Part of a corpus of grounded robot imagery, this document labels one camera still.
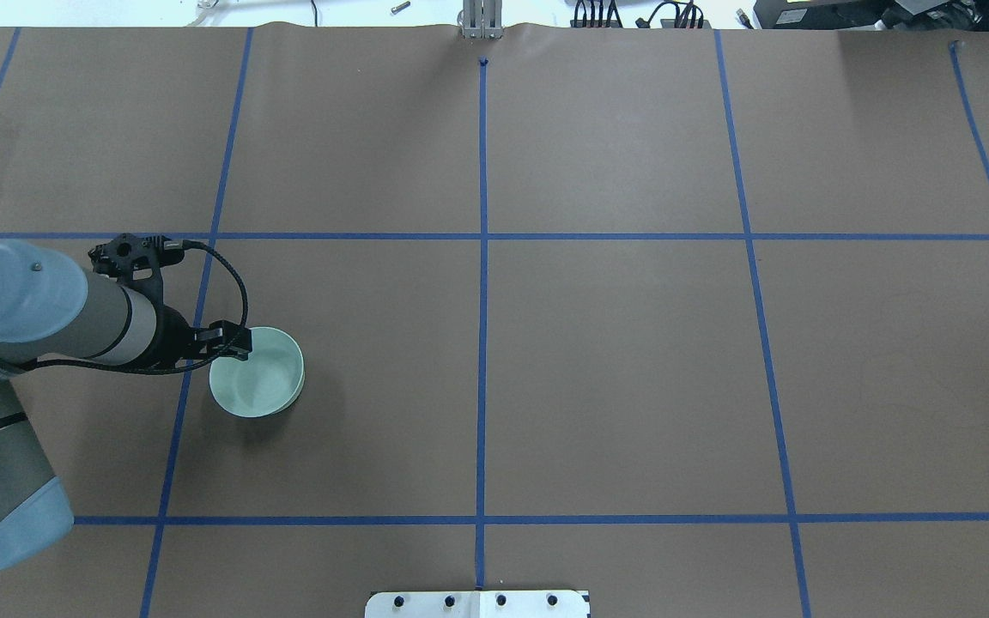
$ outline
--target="horizontal blue line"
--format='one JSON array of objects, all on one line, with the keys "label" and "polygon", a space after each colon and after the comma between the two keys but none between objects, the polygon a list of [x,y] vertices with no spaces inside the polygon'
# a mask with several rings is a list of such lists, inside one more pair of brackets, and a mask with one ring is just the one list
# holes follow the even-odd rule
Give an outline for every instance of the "horizontal blue line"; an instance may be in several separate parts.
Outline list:
[{"label": "horizontal blue line", "polygon": [[[0,232],[0,239],[112,239],[122,232]],[[132,232],[174,239],[369,239],[369,241],[478,241],[479,233],[431,232]],[[989,234],[752,233],[756,241],[989,241]],[[490,241],[743,241],[727,232],[491,233]]]},{"label": "horizontal blue line", "polygon": [[644,524],[864,524],[896,521],[989,521],[989,512],[704,513],[704,515],[415,515],[415,516],[77,516],[75,525],[644,525]]}]

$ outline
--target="light green bowl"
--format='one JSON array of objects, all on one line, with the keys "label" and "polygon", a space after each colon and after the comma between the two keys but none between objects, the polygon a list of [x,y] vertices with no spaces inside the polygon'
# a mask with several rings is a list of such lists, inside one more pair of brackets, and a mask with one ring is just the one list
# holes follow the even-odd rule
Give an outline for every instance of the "light green bowl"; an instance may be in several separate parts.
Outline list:
[{"label": "light green bowl", "polygon": [[291,406],[303,388],[303,353],[282,330],[251,329],[250,359],[216,359],[209,388],[220,407],[243,418],[272,415]]}]

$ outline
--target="robotic arm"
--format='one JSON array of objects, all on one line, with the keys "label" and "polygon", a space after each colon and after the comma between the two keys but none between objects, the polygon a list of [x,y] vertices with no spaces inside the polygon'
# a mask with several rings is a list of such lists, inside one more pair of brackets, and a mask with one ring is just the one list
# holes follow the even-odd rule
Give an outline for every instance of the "robotic arm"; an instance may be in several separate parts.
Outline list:
[{"label": "robotic arm", "polygon": [[[193,328],[162,301],[161,269],[193,249],[212,254],[239,285],[239,324]],[[0,570],[55,543],[74,523],[9,379],[41,367],[168,375],[220,356],[244,361],[252,351],[246,288],[207,244],[121,234],[88,255],[91,273],[59,251],[0,241]],[[149,275],[137,278],[145,270]],[[45,354],[74,359],[38,360]],[[182,360],[193,363],[176,367]]]}]

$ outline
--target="white label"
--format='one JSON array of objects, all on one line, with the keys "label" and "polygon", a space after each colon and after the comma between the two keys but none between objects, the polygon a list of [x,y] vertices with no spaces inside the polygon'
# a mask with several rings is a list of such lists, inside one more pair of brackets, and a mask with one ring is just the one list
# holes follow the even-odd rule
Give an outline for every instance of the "white label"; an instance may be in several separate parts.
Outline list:
[{"label": "white label", "polygon": [[792,9],[792,11],[781,11],[780,15],[777,16],[777,23],[774,25],[781,25],[786,23],[800,23],[804,18],[804,15],[808,15],[807,9]]}]

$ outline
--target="bundle of cables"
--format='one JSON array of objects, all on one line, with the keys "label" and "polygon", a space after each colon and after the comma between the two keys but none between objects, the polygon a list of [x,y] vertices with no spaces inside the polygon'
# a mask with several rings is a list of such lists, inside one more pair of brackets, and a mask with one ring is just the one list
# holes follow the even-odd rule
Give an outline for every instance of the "bundle of cables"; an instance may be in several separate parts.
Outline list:
[{"label": "bundle of cables", "polygon": [[586,13],[587,0],[578,0],[574,3],[574,17],[570,22],[570,27],[624,27],[621,23],[621,13],[616,8],[616,0],[609,0],[609,13],[605,13],[605,0],[598,0],[594,3],[589,0],[590,14]]},{"label": "bundle of cables", "polygon": [[662,3],[659,3],[655,7],[655,10],[651,12],[651,16],[647,17],[647,19],[643,19],[643,17],[637,19],[635,21],[636,27],[651,27],[651,22],[655,19],[656,13],[667,4],[674,5],[674,27],[704,27],[704,11],[694,4],[694,0],[688,0],[686,3],[676,3],[675,0],[663,0]]}]

